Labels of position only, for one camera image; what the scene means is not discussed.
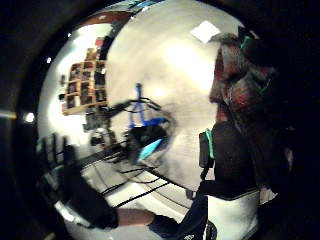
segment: green strap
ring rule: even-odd
[[[213,159],[212,133],[208,128],[206,129],[206,136],[209,142],[209,155]]]
[[[243,49],[249,40],[250,40],[250,37],[245,36],[245,38],[243,39],[243,42],[240,45],[240,48]]]

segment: plaid shirt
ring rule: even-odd
[[[276,70],[250,63],[239,45],[221,44],[209,99],[218,103],[216,122],[232,119],[246,139],[257,185],[276,192],[286,182],[288,163],[278,129],[268,120],[263,94]]]

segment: black cable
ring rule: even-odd
[[[149,182],[139,182],[139,181],[134,181],[134,180],[131,180],[131,179],[127,179],[127,180],[130,181],[130,182],[138,183],[138,184],[150,184],[150,183],[154,183],[154,182],[158,181],[159,179],[161,179],[161,178],[156,178],[156,179],[154,179],[154,180],[152,180],[152,181],[149,181]],[[108,194],[109,192],[118,189],[119,187],[123,186],[123,185],[126,184],[126,183],[127,183],[127,182],[123,182],[123,183],[120,183],[120,184],[116,184],[116,185],[114,185],[114,186],[112,186],[112,187],[109,187],[109,188],[103,190],[103,191],[101,192],[101,194],[102,194],[102,195],[106,195],[106,194]]]
[[[145,171],[145,170],[147,170],[147,169],[150,169],[150,170],[152,170],[152,169],[156,169],[157,167],[144,167],[144,168],[138,168],[138,169],[132,169],[132,170],[128,170],[128,171],[119,171],[119,173],[130,173],[130,172],[136,172],[136,171],[140,171],[140,170],[142,170],[142,171]]]
[[[132,202],[133,200],[136,200],[136,199],[138,199],[138,198],[141,198],[141,197],[143,197],[143,196],[146,196],[146,195],[148,195],[148,194],[156,191],[157,189],[159,189],[159,188],[161,188],[161,187],[164,187],[164,186],[166,186],[166,185],[168,185],[168,184],[169,184],[169,182],[164,183],[164,184],[162,184],[162,185],[160,185],[160,186],[158,186],[158,187],[152,188],[151,190],[149,190],[149,191],[147,191],[147,192],[145,192],[145,193],[142,193],[142,194],[140,194],[140,195],[138,195],[138,196],[135,196],[135,197],[133,197],[133,198],[130,198],[130,199],[124,201],[124,202],[121,202],[121,203],[119,203],[117,206],[115,206],[115,208],[119,208],[119,207],[121,207],[121,206],[123,206],[123,205],[125,205],[125,204],[127,204],[127,203],[129,203],[129,202]]]
[[[138,183],[138,184],[150,184],[150,183],[154,183],[156,181],[158,181],[159,179],[162,179],[162,178],[156,178],[154,180],[151,180],[151,181],[146,181],[146,182],[143,182],[143,181],[134,181],[134,180],[130,180],[131,182],[134,182],[134,183]]]

